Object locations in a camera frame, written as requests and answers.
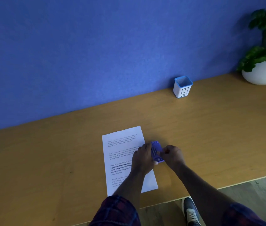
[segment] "forearm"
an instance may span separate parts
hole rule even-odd
[[[145,175],[141,171],[131,171],[129,176],[117,188],[113,195],[119,195],[129,200],[136,209],[139,209],[144,177]]]
[[[224,212],[234,201],[201,179],[184,164],[175,173],[183,182],[207,226],[221,225]]]

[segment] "shoe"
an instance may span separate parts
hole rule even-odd
[[[185,217],[186,226],[201,226],[199,212],[190,197],[182,199],[181,208]]]

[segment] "person's right hand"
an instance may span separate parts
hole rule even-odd
[[[175,172],[180,165],[185,165],[181,150],[173,145],[167,145],[163,148],[163,152],[157,152],[157,154],[162,157],[166,164]]]

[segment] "concrete floor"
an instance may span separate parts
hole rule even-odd
[[[230,186],[220,190],[235,201],[251,208],[266,221],[266,178]],[[159,204],[138,211],[142,226],[185,225],[181,200]]]

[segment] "plaid shirt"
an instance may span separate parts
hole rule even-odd
[[[140,220],[135,207],[121,196],[107,197],[97,211],[89,226],[140,226]],[[234,203],[223,215],[222,226],[266,226],[251,209]]]

